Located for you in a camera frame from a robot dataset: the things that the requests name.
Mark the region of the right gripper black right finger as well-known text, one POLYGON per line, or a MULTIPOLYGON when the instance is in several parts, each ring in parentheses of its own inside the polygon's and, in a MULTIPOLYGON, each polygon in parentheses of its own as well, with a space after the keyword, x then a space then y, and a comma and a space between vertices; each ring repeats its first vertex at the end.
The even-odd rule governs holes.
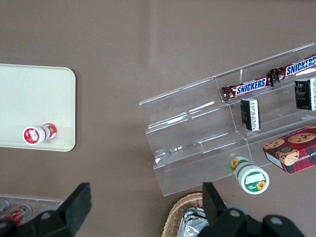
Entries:
POLYGON ((202 185, 203 209, 209 226, 199 237, 260 237, 262 224, 238 208, 228 208, 211 182, 202 185))

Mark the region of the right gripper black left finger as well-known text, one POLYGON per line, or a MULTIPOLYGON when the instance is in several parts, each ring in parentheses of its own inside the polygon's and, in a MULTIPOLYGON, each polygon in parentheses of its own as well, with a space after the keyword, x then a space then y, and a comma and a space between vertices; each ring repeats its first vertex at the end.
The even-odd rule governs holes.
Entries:
POLYGON ((91 208, 91 185, 81 183, 56 210, 45 211, 33 219, 33 236, 74 237, 91 208))

